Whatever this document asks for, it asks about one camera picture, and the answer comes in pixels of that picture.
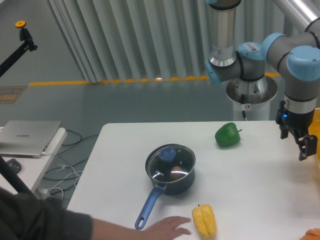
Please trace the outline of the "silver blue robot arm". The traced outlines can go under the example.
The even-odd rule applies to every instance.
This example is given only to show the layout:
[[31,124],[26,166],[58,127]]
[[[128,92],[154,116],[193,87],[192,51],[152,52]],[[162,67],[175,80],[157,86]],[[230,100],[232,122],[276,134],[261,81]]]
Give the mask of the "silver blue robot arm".
[[264,74],[270,64],[284,79],[284,99],[275,121],[280,137],[292,135],[299,148],[299,160],[317,151],[318,139],[309,133],[320,90],[320,12],[310,0],[277,0],[275,4],[299,30],[296,36],[272,33],[256,50],[250,42],[234,49],[238,0],[209,0],[215,11],[218,33],[205,61],[209,79],[216,84],[229,81],[229,97],[239,104],[266,102],[277,91]]

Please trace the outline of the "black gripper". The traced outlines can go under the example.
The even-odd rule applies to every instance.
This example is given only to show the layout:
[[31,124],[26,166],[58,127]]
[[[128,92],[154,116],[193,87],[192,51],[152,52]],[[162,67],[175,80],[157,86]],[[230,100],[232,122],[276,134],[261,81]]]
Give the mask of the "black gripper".
[[288,109],[285,100],[280,101],[275,122],[279,125],[280,138],[286,139],[289,132],[294,136],[298,145],[298,159],[303,161],[317,152],[318,138],[309,134],[309,126],[312,123],[314,110],[307,113],[296,113]]

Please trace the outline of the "person's bare hand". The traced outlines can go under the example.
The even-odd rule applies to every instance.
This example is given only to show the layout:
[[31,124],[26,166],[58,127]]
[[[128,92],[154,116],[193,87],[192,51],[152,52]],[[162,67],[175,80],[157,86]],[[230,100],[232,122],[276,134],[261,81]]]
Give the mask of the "person's bare hand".
[[174,240],[182,235],[191,235],[191,232],[181,227],[190,223],[191,219],[182,216],[166,217],[142,231],[143,240]]

